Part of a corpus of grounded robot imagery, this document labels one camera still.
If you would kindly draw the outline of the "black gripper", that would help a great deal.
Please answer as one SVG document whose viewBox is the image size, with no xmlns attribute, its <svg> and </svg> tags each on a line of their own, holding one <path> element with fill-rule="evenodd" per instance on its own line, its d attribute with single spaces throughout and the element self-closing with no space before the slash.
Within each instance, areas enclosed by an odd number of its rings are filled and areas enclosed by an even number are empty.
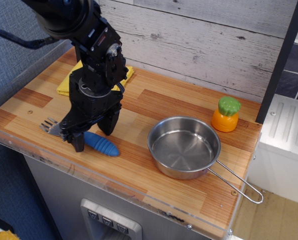
<svg viewBox="0 0 298 240">
<path fill-rule="evenodd" d="M 102 76 L 83 67 L 69 76 L 69 100 L 71 108 L 60 122 L 61 133 L 71 136 L 71 144 L 77 153 L 84 151 L 84 132 L 97 124 L 110 136 L 115 129 L 121 110 L 121 91 L 111 90 Z"/>
</svg>

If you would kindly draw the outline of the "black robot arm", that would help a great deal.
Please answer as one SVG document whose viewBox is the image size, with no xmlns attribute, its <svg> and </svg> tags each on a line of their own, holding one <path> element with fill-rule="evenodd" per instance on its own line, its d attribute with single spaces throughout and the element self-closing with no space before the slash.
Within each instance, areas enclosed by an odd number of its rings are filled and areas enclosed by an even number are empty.
<svg viewBox="0 0 298 240">
<path fill-rule="evenodd" d="M 69 76 L 71 108 L 60 122 L 61 138 L 77 152 L 93 125 L 110 135 L 119 118 L 128 68 L 120 36 L 92 0 L 28 0 L 40 27 L 51 37 L 70 40 L 82 67 Z"/>
</svg>

